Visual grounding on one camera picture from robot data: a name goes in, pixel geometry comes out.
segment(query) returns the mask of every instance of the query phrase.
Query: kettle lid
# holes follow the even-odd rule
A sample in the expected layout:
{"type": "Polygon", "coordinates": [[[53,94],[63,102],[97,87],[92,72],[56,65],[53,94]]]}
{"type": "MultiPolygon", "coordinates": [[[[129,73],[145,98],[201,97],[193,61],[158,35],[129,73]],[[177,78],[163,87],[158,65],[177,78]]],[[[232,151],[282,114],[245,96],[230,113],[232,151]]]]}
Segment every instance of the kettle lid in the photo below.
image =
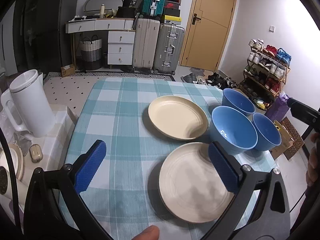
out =
{"type": "Polygon", "coordinates": [[[10,84],[9,88],[12,93],[19,92],[25,89],[28,85],[33,83],[38,78],[38,71],[36,69],[28,70],[18,77],[16,77],[10,84]]]}

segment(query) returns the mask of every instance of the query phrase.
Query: bowl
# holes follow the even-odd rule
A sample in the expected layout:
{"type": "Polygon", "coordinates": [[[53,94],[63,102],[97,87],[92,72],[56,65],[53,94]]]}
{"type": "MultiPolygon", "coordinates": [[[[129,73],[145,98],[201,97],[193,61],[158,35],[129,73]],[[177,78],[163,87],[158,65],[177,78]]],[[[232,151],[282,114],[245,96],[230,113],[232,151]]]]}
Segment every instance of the bowl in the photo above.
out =
{"type": "Polygon", "coordinates": [[[253,149],[258,135],[250,120],[229,106],[218,106],[212,111],[209,127],[211,139],[217,141],[230,155],[253,149]]]}
{"type": "Polygon", "coordinates": [[[256,112],[254,104],[245,95],[231,88],[225,88],[223,90],[222,105],[230,106],[245,116],[256,112]]]}
{"type": "Polygon", "coordinates": [[[255,146],[256,150],[268,151],[281,144],[281,135],[268,117],[255,113],[252,116],[252,124],[258,134],[258,143],[255,146]]]}

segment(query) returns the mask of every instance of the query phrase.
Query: gray suitcase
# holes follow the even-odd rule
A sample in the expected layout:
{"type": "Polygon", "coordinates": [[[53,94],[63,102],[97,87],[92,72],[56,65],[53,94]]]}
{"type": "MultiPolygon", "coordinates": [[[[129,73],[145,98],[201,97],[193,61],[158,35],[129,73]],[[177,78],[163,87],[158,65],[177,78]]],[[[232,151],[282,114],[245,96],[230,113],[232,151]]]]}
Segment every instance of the gray suitcase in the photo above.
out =
{"type": "Polygon", "coordinates": [[[150,19],[138,19],[134,38],[132,66],[148,68],[153,66],[160,22],[150,19]]]}
{"type": "Polygon", "coordinates": [[[156,55],[153,63],[154,73],[175,75],[184,39],[184,28],[174,24],[160,24],[156,55]]]}

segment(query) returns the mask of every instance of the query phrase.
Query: black refrigerator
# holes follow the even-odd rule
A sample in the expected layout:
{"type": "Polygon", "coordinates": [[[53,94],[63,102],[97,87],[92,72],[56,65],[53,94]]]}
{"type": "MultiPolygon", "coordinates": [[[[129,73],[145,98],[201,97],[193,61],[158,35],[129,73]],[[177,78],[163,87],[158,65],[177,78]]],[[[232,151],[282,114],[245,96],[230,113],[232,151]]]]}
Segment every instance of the black refrigerator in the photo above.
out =
{"type": "Polygon", "coordinates": [[[66,22],[76,15],[77,0],[38,0],[36,46],[40,69],[44,73],[60,72],[70,65],[70,34],[66,22]]]}

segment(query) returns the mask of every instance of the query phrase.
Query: blue checkered tablecloth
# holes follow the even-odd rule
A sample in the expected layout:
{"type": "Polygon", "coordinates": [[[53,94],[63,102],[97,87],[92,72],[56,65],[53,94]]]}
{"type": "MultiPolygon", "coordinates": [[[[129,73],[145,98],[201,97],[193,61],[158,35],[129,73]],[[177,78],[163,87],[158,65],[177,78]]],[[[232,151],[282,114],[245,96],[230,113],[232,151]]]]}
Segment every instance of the blue checkered tablecloth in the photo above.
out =
{"type": "MultiPolygon", "coordinates": [[[[221,105],[222,91],[204,85],[137,78],[107,78],[98,81],[82,110],[69,146],[66,163],[74,163],[97,140],[107,145],[107,154],[89,188],[80,195],[115,240],[129,240],[146,227],[160,228],[160,239],[198,240],[214,222],[190,224],[174,217],[158,191],[158,174],[164,159],[186,143],[162,135],[148,117],[156,98],[175,95],[198,104],[206,113],[221,105]]],[[[210,143],[208,133],[195,141],[210,143]]],[[[276,167],[270,152],[254,157],[238,155],[241,164],[256,171],[276,167]]],[[[256,201],[253,193],[238,228],[246,224],[256,201]]],[[[63,199],[60,206],[67,222],[76,228],[63,199]]]]}

